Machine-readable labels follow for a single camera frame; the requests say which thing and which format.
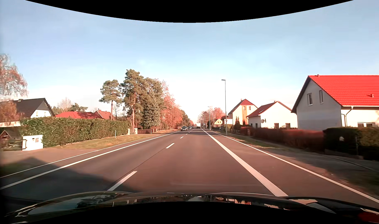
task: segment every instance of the asphalt road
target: asphalt road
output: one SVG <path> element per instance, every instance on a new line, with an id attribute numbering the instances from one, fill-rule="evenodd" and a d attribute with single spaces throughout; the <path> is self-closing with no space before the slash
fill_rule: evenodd
<path id="1" fill-rule="evenodd" d="M 379 208 L 377 199 L 203 129 L 158 135 L 41 166 L 0 178 L 0 186 L 8 211 L 107 190 L 316 196 Z"/>

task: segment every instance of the red tiled roof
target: red tiled roof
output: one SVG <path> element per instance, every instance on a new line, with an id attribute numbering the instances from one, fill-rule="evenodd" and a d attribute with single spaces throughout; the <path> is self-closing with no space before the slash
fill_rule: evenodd
<path id="1" fill-rule="evenodd" d="M 253 105 L 253 106 L 256 107 L 256 105 L 254 105 L 253 103 L 251 103 L 247 99 L 244 99 L 244 100 L 241 100 L 228 114 L 232 114 L 232 112 L 234 112 L 234 110 L 236 110 L 240 105 L 243 105 L 243 106 L 245 106 L 245 105 Z"/>
<path id="2" fill-rule="evenodd" d="M 61 114 L 57 114 L 56 117 L 58 118 L 81 118 L 81 119 L 95 119 L 95 118 L 100 118 L 102 117 L 99 114 L 95 114 L 92 112 L 77 112 L 77 111 L 68 111 L 68 112 L 63 112 Z"/>
<path id="3" fill-rule="evenodd" d="M 98 114 L 103 118 L 103 119 L 111 119 L 111 113 L 108 111 L 102 111 L 102 110 L 97 110 Z"/>
<path id="4" fill-rule="evenodd" d="M 264 113 L 267 109 L 269 109 L 270 107 L 272 107 L 272 105 L 276 104 L 276 103 L 279 103 L 281 104 L 282 106 L 286 107 L 288 110 L 291 110 L 289 107 L 287 107 L 285 104 L 282 104 L 281 102 L 279 101 L 275 101 L 273 103 L 270 103 L 270 104 L 266 104 L 266 105 L 262 105 L 260 106 L 259 108 L 257 108 L 255 111 L 253 111 L 251 114 L 247 115 L 246 117 L 254 117 L 254 116 L 258 116 L 262 113 Z"/>
<path id="5" fill-rule="evenodd" d="M 310 75 L 293 106 L 293 113 L 310 80 L 342 106 L 379 106 L 379 75 Z"/>

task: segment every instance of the roof gutter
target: roof gutter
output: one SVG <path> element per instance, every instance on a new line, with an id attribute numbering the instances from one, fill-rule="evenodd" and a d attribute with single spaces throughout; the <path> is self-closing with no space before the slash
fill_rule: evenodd
<path id="1" fill-rule="evenodd" d="M 341 115 L 344 115 L 344 126 L 347 127 L 347 114 L 349 112 L 351 112 L 351 110 L 349 110 L 346 114 L 341 114 Z"/>

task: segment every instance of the street lamp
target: street lamp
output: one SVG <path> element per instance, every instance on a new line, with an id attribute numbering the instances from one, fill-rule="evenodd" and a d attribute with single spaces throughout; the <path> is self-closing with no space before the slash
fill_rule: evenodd
<path id="1" fill-rule="evenodd" d="M 209 106 L 209 130 L 212 130 L 212 123 L 210 122 L 210 107 Z"/>
<path id="2" fill-rule="evenodd" d="M 225 135 L 228 136 L 228 125 L 227 125 L 227 82 L 225 79 L 221 79 L 224 81 L 224 92 L 225 92 Z"/>

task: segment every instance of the solid white line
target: solid white line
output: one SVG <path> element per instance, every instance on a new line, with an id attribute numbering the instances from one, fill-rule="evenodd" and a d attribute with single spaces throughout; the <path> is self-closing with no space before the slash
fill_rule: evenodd
<path id="1" fill-rule="evenodd" d="M 288 196 L 285 192 L 283 192 L 281 189 L 279 189 L 277 186 L 275 186 L 271 181 L 269 181 L 267 178 L 265 178 L 263 175 L 261 175 L 257 170 L 255 170 L 253 167 L 251 167 L 247 162 L 243 161 L 239 156 L 237 156 L 235 153 L 233 153 L 231 150 L 229 150 L 225 145 L 223 145 L 221 142 L 219 142 L 217 139 L 215 139 L 213 136 L 209 135 L 215 142 L 217 142 L 218 145 L 220 145 L 228 154 L 230 154 L 237 162 L 239 162 L 240 165 L 242 165 L 249 173 L 251 173 L 262 185 L 264 185 L 271 193 L 275 196 L 282 197 L 282 196 Z"/>
<path id="2" fill-rule="evenodd" d="M 93 159 L 93 158 L 96 158 L 96 157 L 99 157 L 99 156 L 102 156 L 102 155 L 105 155 L 105 154 L 108 154 L 108 153 L 111 153 L 111 152 L 114 152 L 114 151 L 117 151 L 117 150 L 121 150 L 121 149 L 124 149 L 124 148 L 130 147 L 130 146 L 133 146 L 133 145 L 137 145 L 137 144 L 140 144 L 140 143 L 143 143 L 143 142 L 146 142 L 146 141 L 150 141 L 150 140 L 154 140 L 154 139 L 157 139 L 157 138 L 160 138 L 160 137 L 163 137 L 163 136 L 167 136 L 167 135 L 162 135 L 162 136 L 159 136 L 159 137 L 156 137 L 156 138 L 148 139 L 148 140 L 145 140 L 145 141 L 141 141 L 141 142 L 138 142 L 138 143 L 134 143 L 134 144 L 132 144 L 132 145 L 127 145 L 127 146 L 124 146 L 124 147 L 122 147 L 122 148 L 118 148 L 118 149 L 115 149 L 115 150 L 112 150 L 112 151 L 108 151 L 108 152 L 102 153 L 102 154 L 100 154 L 100 155 L 95 155 L 95 156 L 90 157 L 90 158 L 87 158 L 87 159 L 83 159 L 83 160 L 80 160 L 80 161 L 77 161 L 77 162 L 74 162 L 74 163 L 71 163 L 71 164 L 68 164 L 68 165 L 62 166 L 62 167 L 58 167 L 58 168 L 56 168 L 56 169 L 49 170 L 49 171 L 47 171 L 47 172 L 40 173 L 40 174 L 38 174 L 38 175 L 35 175 L 35 176 L 32 176 L 32 177 L 28 177 L 28 178 L 23 179 L 23 180 L 21 180 L 21 181 L 17 181 L 17 182 L 14 182 L 14 183 L 12 183 L 12 184 L 9 184 L 9 185 L 2 186 L 2 187 L 0 187 L 0 190 L 3 190 L 3 189 L 5 189 L 5 188 L 8 188 L 8 187 L 11 187 L 11 186 L 14 186 L 14 185 L 20 184 L 20 183 L 23 183 L 23 182 L 25 182 L 25 181 L 31 180 L 31 179 L 36 178 L 36 177 L 39 177 L 39 176 L 43 176 L 43 175 L 48 174 L 48 173 L 51 173 L 51 172 L 54 172 L 54 171 L 57 171 L 57 170 L 63 169 L 63 168 L 65 168 L 65 167 L 70 167 L 70 166 L 72 166 L 72 165 L 75 165 L 75 164 L 78 164 L 78 163 L 84 162 L 84 161 L 89 160 L 89 159 Z"/>
<path id="3" fill-rule="evenodd" d="M 127 181 L 127 179 L 129 179 L 132 175 L 134 175 L 135 173 L 137 173 L 137 171 L 132 171 L 129 175 L 125 176 L 122 178 L 122 180 L 120 180 L 119 182 L 117 182 L 114 186 L 112 186 L 111 188 L 108 189 L 108 191 L 113 191 L 115 190 L 119 185 L 121 185 L 124 181 Z"/>
<path id="4" fill-rule="evenodd" d="M 171 145 L 167 146 L 166 149 L 170 148 L 170 146 L 174 145 L 174 143 L 172 143 Z"/>
<path id="5" fill-rule="evenodd" d="M 250 146 L 250 145 L 244 144 L 244 143 L 242 143 L 242 142 L 240 142 L 240 141 L 237 141 L 237 140 L 235 140 L 235 139 L 232 139 L 232 138 L 229 138 L 229 139 L 234 140 L 234 141 L 236 141 L 236 142 L 239 142 L 239 143 L 241 143 L 242 145 L 246 145 L 246 146 L 248 146 L 248 147 L 250 147 L 250 148 L 253 148 L 253 149 L 255 149 L 255 150 L 258 150 L 258 151 L 260 151 L 260 152 L 262 152 L 262 153 L 265 153 L 265 154 L 267 154 L 267 155 L 269 155 L 269 156 L 272 156 L 272 157 L 274 157 L 274 158 L 276 158 L 276 159 L 279 159 L 279 160 L 281 160 L 281 161 L 284 161 L 285 163 L 288 163 L 288 164 L 290 164 L 290 165 L 292 165 L 292 166 L 295 166 L 295 167 L 297 167 L 297 168 L 299 168 L 299 169 L 302 169 L 302 170 L 304 170 L 304 171 L 307 171 L 307 172 L 309 172 L 309 173 L 311 173 L 311 174 L 314 174 L 315 176 L 318 176 L 318 177 L 320 177 L 320 178 L 322 178 L 322 179 L 325 179 L 325 180 L 327 180 L 327 181 L 329 181 L 329 182 L 332 182 L 332 183 L 334 183 L 334 184 L 336 184 L 336 185 L 338 185 L 338 186 L 344 187 L 344 188 L 347 189 L 347 190 L 350 190 L 350 191 L 352 191 L 352 192 L 354 192 L 354 193 L 357 193 L 357 194 L 359 194 L 359 195 L 361 195 L 361 196 L 364 196 L 365 198 L 368 198 L 368 199 L 370 199 L 370 200 L 372 200 L 372 201 L 374 201 L 374 202 L 379 203 L 379 200 L 378 200 L 378 199 L 376 199 L 376 198 L 374 198 L 374 197 L 371 197 L 371 196 L 369 196 L 369 195 L 367 195 L 367 194 L 364 194 L 364 193 L 362 193 L 361 191 L 357 191 L 357 190 L 355 190 L 355 189 L 353 189 L 353 188 L 351 188 L 351 187 L 349 187 L 349 186 L 346 186 L 346 185 L 341 184 L 341 183 L 339 183 L 339 182 L 337 182 L 337 181 L 331 180 L 331 179 L 329 179 L 329 178 L 327 178 L 327 177 L 324 177 L 324 176 L 322 176 L 322 175 L 319 175 L 319 174 L 317 174 L 317 173 L 314 173 L 314 172 L 312 172 L 311 170 L 307 170 L 307 169 L 305 169 L 305 168 L 303 168 L 303 167 L 297 166 L 296 164 L 293 164 L 293 163 L 291 163 L 291 162 L 288 162 L 288 161 L 286 161 L 286 160 L 284 160 L 284 159 L 281 159 L 281 158 L 279 158 L 279 157 L 276 157 L 276 156 L 274 156 L 274 155 L 271 155 L 271 154 L 269 154 L 269 153 L 267 153 L 267 152 L 264 152 L 264 151 L 262 151 L 262 150 L 256 149 L 255 147 L 252 147 L 252 146 Z"/>
<path id="6" fill-rule="evenodd" d="M 134 142 L 134 141 L 129 141 L 129 142 L 122 143 L 122 144 L 119 144 L 119 145 L 123 145 L 123 144 L 131 143 L 131 142 Z M 9 175 L 6 175 L 6 176 L 2 176 L 2 177 L 0 177 L 0 178 L 8 177 L 8 176 L 11 176 L 11 175 L 14 175 L 14 174 L 17 174 L 17 173 L 21 173 L 21 172 L 25 172 L 25 171 L 28 171 L 28 170 L 31 170 L 31 169 L 35 169 L 35 168 L 38 168 L 38 167 L 42 167 L 42 166 L 46 166 L 46 165 L 50 165 L 50 164 L 53 164 L 53 163 L 56 163 L 56 162 L 59 162 L 59 161 L 66 160 L 66 159 L 71 159 L 71 158 L 74 158 L 74 157 L 77 157 L 77 156 L 86 155 L 86 154 L 89 154 L 89 153 L 92 153 L 92 152 L 97 152 L 97 151 L 101 151 L 101 150 L 109 149 L 109 148 L 112 148 L 112 147 L 115 147 L 115 146 L 118 146 L 118 145 L 114 145 L 114 146 L 110 146 L 110 147 L 108 147 L 108 148 L 103 148 L 103 149 L 100 149 L 100 150 L 95 150 L 95 151 L 87 152 L 87 153 L 84 153 L 84 154 L 75 155 L 75 156 L 72 156 L 72 157 L 69 157 L 69 158 L 65 158 L 65 159 L 57 160 L 57 161 L 54 161 L 54 162 L 51 162 L 51 163 L 47 163 L 47 164 L 40 165 L 40 166 L 37 166 L 37 167 L 33 167 L 33 168 L 26 169 L 26 170 L 18 171 L 18 172 L 16 172 L 16 173 L 12 173 L 12 174 L 9 174 Z"/>

